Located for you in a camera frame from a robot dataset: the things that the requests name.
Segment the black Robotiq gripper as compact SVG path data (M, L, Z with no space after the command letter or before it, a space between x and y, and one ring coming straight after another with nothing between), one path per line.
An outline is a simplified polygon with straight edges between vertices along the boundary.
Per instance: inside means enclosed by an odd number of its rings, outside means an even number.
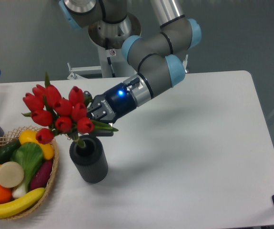
M89 91L83 92L87 117L93 122L93 136L113 136L113 124L119 118L136 109L137 105L124 83L120 83L94 98Z

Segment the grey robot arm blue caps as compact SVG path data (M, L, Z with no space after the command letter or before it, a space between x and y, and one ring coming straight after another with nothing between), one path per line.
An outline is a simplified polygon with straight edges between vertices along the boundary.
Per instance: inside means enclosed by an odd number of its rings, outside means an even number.
M138 19L127 10L124 0L61 0L59 7L75 29L88 28L97 47L104 78L124 81L96 95L88 117L97 126L94 136L111 136L112 124L137 107L157 97L186 75L186 65L177 53L196 46L202 38L197 21L188 19L176 0L151 1L160 33L141 37Z

